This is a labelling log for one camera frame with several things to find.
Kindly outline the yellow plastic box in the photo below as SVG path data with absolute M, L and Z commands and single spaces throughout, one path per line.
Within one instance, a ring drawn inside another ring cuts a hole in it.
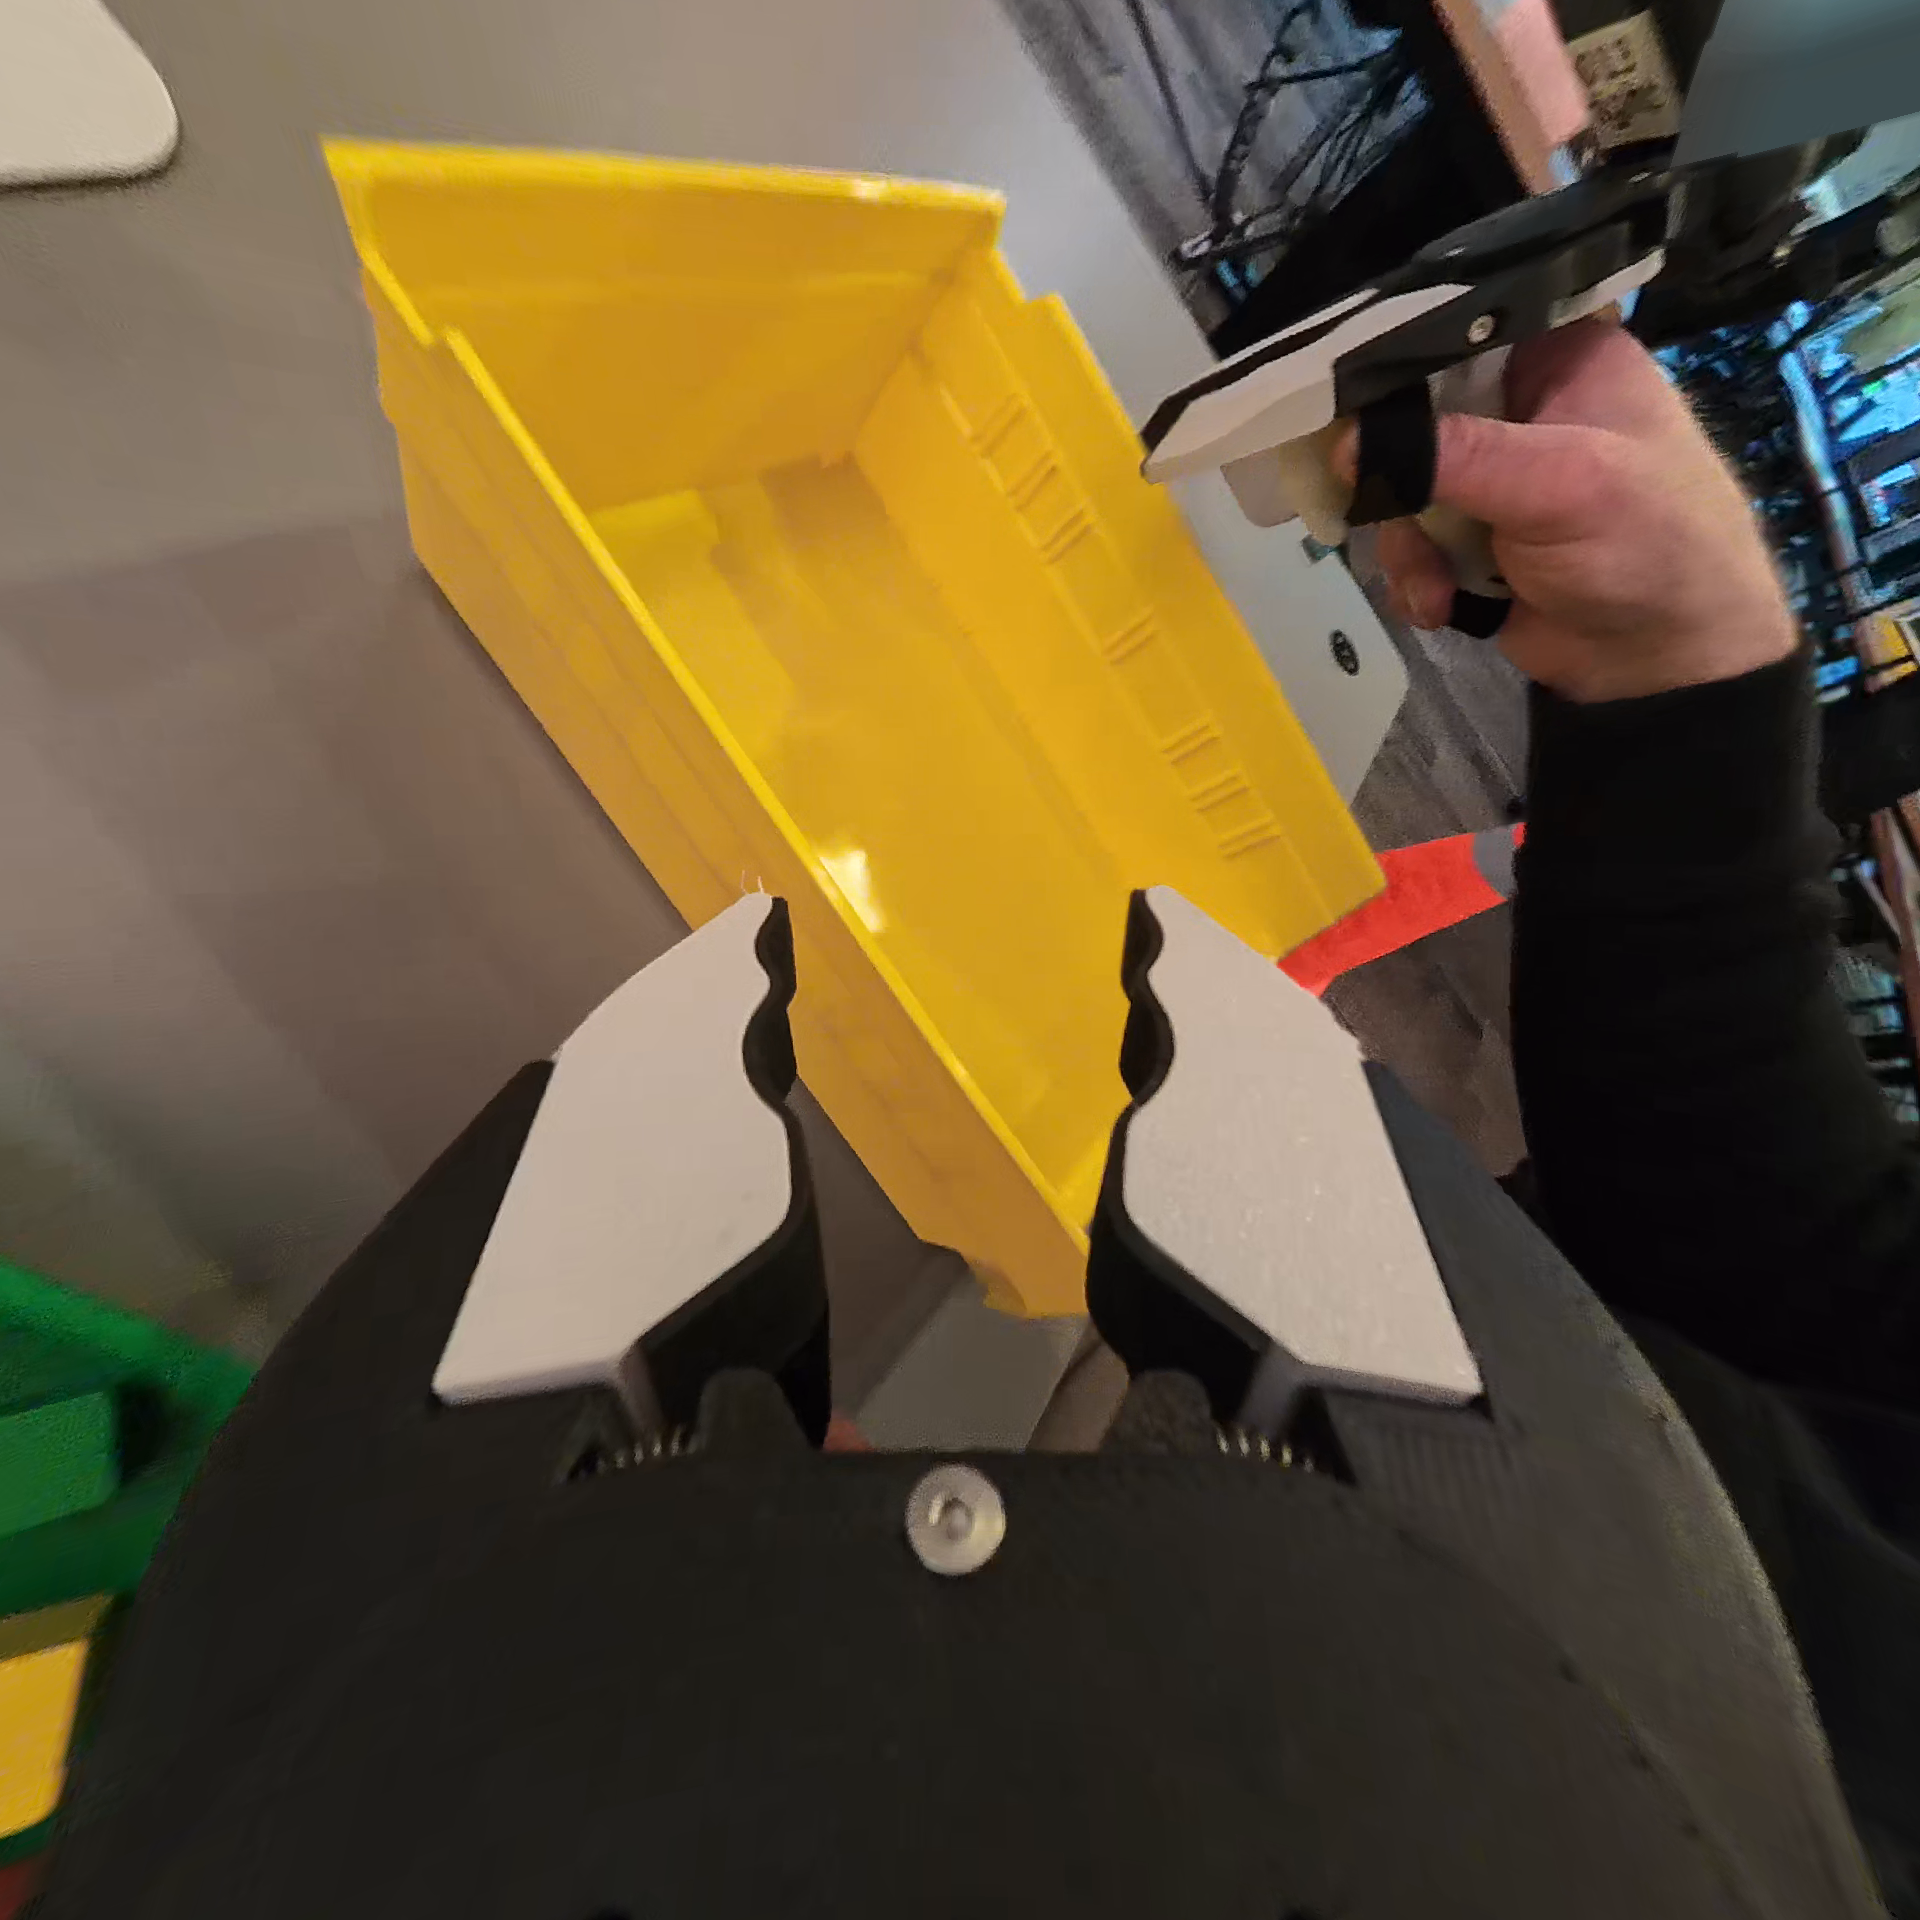
M 1382 875 L 1003 197 L 323 152 L 422 568 L 685 923 L 786 901 L 909 1230 L 1080 1312 L 1132 893 L 1278 957 Z

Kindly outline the white board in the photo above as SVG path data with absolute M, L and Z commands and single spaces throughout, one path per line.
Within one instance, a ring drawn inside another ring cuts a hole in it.
M 120 184 L 176 156 L 157 69 L 106 3 L 2 4 L 2 190 Z

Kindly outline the green plastic box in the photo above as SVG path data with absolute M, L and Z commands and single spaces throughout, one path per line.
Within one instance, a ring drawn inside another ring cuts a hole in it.
M 254 1368 L 2 1267 L 2 1614 L 136 1590 Z

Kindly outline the person's right forearm black sleeve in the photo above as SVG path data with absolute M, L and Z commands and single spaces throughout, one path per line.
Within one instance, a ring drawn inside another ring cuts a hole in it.
M 1544 1217 L 1611 1308 L 1915 1409 L 1917 1187 L 1834 990 L 1802 656 L 1529 697 L 1512 1023 Z

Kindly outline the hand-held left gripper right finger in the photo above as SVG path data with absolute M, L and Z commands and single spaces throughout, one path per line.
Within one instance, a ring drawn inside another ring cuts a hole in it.
M 1166 885 L 1130 901 L 1121 987 L 1088 1317 L 1124 1373 L 1184 1375 L 1229 1429 L 1289 1429 L 1329 1389 L 1476 1403 L 1369 1065 L 1323 1000 Z

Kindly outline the person's right hand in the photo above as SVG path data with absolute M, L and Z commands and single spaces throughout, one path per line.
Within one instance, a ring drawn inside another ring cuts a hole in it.
M 1603 313 L 1514 350 L 1507 419 L 1442 416 L 1432 502 L 1481 521 L 1514 607 L 1498 646 L 1570 704 L 1789 661 L 1800 633 L 1734 476 Z

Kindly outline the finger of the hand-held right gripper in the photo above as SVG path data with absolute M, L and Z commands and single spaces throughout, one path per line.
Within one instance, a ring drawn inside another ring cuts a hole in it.
M 1470 357 L 1472 283 L 1368 288 L 1169 395 L 1140 428 L 1144 477 L 1169 485 L 1308 440 Z
M 1246 452 L 1222 465 L 1243 516 L 1256 526 L 1299 521 L 1322 527 L 1322 432 Z

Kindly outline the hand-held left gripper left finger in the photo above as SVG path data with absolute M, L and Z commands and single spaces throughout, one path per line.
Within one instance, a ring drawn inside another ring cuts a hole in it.
M 561 1044 L 432 1389 L 466 1407 L 605 1389 L 628 1429 L 699 1420 L 706 1385 L 772 1377 L 805 1439 L 832 1421 L 830 1299 L 789 1105 L 793 927 L 745 893 Z

